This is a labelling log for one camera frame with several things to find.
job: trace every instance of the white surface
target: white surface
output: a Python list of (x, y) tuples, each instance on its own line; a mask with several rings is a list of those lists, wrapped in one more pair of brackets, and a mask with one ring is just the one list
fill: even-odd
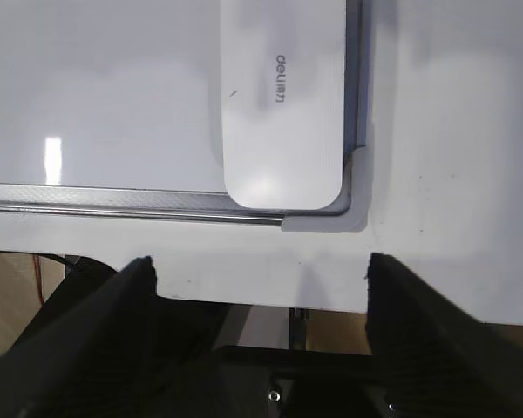
[(224, 192), (219, 23), (213, 0), (0, 0), (0, 183)]
[(343, 182), (345, 0), (221, 0), (225, 185), (257, 209), (321, 209)]
[(377, 0), (362, 233), (0, 214), (0, 249), (122, 267), (165, 296), (364, 311), (371, 251), (481, 320), (523, 324), (523, 0)]

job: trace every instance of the black cable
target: black cable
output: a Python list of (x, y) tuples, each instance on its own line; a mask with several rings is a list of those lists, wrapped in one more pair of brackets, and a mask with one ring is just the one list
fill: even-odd
[[(18, 252), (15, 252), (15, 251), (0, 251), (0, 253), (13, 254), (13, 253), (18, 253)], [(41, 254), (41, 253), (21, 253), (21, 254), (37, 255), (38, 257), (42, 257), (44, 259), (49, 259), (49, 260), (52, 260), (52, 261), (56, 261), (57, 263), (64, 264), (65, 266), (68, 266), (71, 270), (73, 270), (73, 271), (75, 271), (77, 273), (85, 275), (85, 272), (82, 272), (81, 269), (77, 265), (75, 265), (74, 263), (72, 263), (68, 259), (65, 259), (64, 257), (60, 257), (59, 255), (56, 255), (56, 254)]]

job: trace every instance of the screw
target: screw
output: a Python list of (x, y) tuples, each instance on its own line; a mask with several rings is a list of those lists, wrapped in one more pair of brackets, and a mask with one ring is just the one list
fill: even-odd
[(272, 402), (278, 402), (281, 400), (281, 394), (276, 390), (269, 391), (269, 400)]

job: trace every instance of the white table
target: white table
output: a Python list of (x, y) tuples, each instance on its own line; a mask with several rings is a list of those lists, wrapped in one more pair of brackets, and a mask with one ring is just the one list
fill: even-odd
[(362, 233), (0, 213), (0, 250), (121, 268), (159, 294), (364, 311), (391, 253), (480, 320), (523, 324), (523, 0), (377, 0), (373, 196)]

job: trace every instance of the deli logo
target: deli logo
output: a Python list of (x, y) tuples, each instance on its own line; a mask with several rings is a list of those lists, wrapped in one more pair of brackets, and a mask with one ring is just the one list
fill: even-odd
[(275, 101), (276, 103), (285, 103), (287, 97), (287, 58), (284, 55), (278, 55), (276, 61)]

